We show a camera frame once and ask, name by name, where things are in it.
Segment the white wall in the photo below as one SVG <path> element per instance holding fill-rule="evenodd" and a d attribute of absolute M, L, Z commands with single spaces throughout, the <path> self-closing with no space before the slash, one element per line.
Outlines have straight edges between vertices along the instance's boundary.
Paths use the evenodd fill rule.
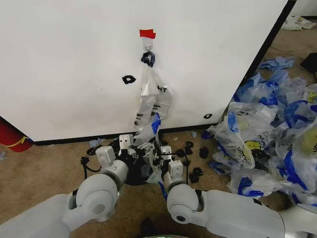
<path fill-rule="evenodd" d="M 317 16 L 317 0 L 297 0 L 291 16 Z"/>
<path fill-rule="evenodd" d="M 35 141 L 134 131 L 139 29 L 153 28 L 173 94 L 162 127 L 215 123 L 286 2 L 1 1 L 0 115 Z"/>

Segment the red tape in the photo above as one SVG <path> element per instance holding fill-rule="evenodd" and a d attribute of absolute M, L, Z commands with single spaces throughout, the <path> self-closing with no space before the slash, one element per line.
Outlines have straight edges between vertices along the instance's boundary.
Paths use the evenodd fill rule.
<path fill-rule="evenodd" d="M 150 30 L 140 30 L 140 37 L 147 37 L 150 39 L 155 39 L 156 33 L 153 32 L 153 29 Z"/>

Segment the floor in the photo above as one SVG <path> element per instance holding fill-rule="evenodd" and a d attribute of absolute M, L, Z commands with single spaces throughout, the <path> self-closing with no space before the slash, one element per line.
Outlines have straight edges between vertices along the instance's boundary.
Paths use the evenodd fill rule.
<path fill-rule="evenodd" d="M 299 32 L 281 30 L 277 35 L 265 58 L 275 56 L 296 56 L 293 68 L 289 69 L 291 77 L 301 76 L 309 84 L 314 77 L 299 66 L 310 53 L 317 52 L 317 27 Z M 268 78 L 270 73 L 261 70 Z M 210 190 L 228 191 L 226 184 L 230 177 L 219 176 L 208 167 L 211 154 L 217 148 L 213 140 L 202 140 L 202 131 L 197 131 L 197 138 L 188 132 L 169 133 L 163 139 L 169 143 L 173 151 L 185 146 L 186 141 L 194 143 L 190 170 L 200 167 L 204 175 L 199 183 L 191 187 Z M 199 149 L 209 149 L 207 159 L 199 157 Z M 80 165 L 81 156 L 86 154 L 88 142 L 51 146 L 33 146 L 23 153 L 7 150 L 7 157 L 0 161 L 0 223 L 20 214 L 24 210 L 58 193 L 70 193 L 83 181 L 83 170 Z M 97 168 L 95 158 L 91 158 L 89 166 Z M 281 193 L 262 198 L 261 201 L 271 209 L 283 210 L 290 206 L 287 196 Z M 107 222 L 91 221 L 71 234 L 72 238 L 134 238 L 140 233 L 141 222 L 149 217 L 161 234 L 182 235 L 192 238 L 215 238 L 205 228 L 195 225 L 175 223 L 166 208 L 166 202 L 158 185 L 147 184 L 132 187 L 126 185 L 124 194 L 117 204 L 117 211 Z"/>

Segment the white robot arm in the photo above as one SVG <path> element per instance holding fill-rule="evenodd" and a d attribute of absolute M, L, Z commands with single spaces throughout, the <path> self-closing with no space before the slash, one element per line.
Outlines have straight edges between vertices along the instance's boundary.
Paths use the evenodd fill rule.
<path fill-rule="evenodd" d="M 135 155 L 131 136 L 121 137 L 121 154 Z M 150 155 L 151 145 L 142 145 Z M 317 234 L 317 208 L 296 205 L 275 212 L 259 201 L 223 191 L 200 191 L 185 184 L 183 165 L 173 161 L 171 148 L 160 148 L 167 209 L 174 221 L 206 227 L 211 233 L 227 238 L 313 238 Z M 96 151 L 100 174 L 90 176 L 77 194 L 59 194 L 12 218 L 0 226 L 0 238 L 68 238 L 70 232 L 91 219 L 107 220 L 115 209 L 120 189 L 126 181 L 126 160 L 116 160 L 112 147 Z"/>
<path fill-rule="evenodd" d="M 1 238 L 68 238 L 91 219 L 106 221 L 113 213 L 124 184 L 127 165 L 115 160 L 112 147 L 96 151 L 101 172 L 79 186 L 77 194 L 59 194 L 0 226 Z"/>
<path fill-rule="evenodd" d="M 166 174 L 178 165 L 169 162 Z M 180 182 L 179 175 L 164 175 L 164 186 L 169 191 L 167 209 L 178 223 L 206 227 L 226 238 L 317 237 L 317 207 L 298 204 L 278 213 L 250 197 L 192 189 Z"/>

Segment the red fire extinguisher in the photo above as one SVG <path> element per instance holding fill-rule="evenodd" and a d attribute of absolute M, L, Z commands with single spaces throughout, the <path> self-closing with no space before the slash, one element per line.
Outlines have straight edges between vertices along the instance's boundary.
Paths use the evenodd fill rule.
<path fill-rule="evenodd" d="M 32 146 L 27 136 L 2 118 L 0 118 L 0 144 L 15 152 L 25 151 Z"/>

